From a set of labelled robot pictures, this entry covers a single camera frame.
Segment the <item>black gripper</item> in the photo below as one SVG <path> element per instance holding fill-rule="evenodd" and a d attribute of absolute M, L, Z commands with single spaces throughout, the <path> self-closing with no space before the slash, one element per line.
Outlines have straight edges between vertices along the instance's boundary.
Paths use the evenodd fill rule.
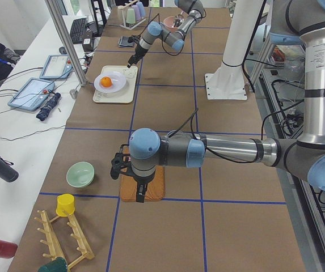
<path fill-rule="evenodd" d="M 137 46 L 136 49 L 135 49 L 135 54 L 132 55 L 130 57 L 130 59 L 128 60 L 127 67 L 131 68 L 132 65 L 138 64 L 138 60 L 143 59 L 144 56 L 146 55 L 146 53 L 147 53 L 147 49 L 145 49 L 145 48 L 143 48 L 141 46 Z"/>
<path fill-rule="evenodd" d="M 133 178 L 137 183 L 136 202 L 144 203 L 145 195 L 146 195 L 146 192 L 147 192 L 147 185 L 148 185 L 149 182 L 153 181 L 154 173 L 152 173 L 152 174 L 150 174 L 148 176 L 134 175 Z"/>

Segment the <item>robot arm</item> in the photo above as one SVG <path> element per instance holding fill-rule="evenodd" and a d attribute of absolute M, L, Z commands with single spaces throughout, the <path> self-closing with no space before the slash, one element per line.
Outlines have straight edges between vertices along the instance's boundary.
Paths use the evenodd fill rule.
<path fill-rule="evenodd" d="M 209 155 L 280 168 L 325 191 L 325 1 L 274 1 L 272 13 L 275 44 L 305 45 L 302 134 L 297 139 L 238 140 L 178 130 L 161 137 L 138 129 L 130 137 L 126 160 L 126 172 L 137 183 L 137 202 L 144 202 L 157 166 L 196 168 Z"/>
<path fill-rule="evenodd" d="M 137 46 L 134 55 L 128 60 L 128 68 L 133 64 L 138 64 L 139 60 L 144 58 L 156 39 L 161 39 L 174 51 L 180 52 L 183 49 L 186 35 L 190 33 L 196 24 L 201 22 L 205 10 L 201 1 L 198 0 L 175 0 L 174 4 L 188 15 L 184 22 L 176 31 L 171 32 L 163 23 L 152 20 L 140 35 L 130 36 L 129 41 L 135 42 Z"/>

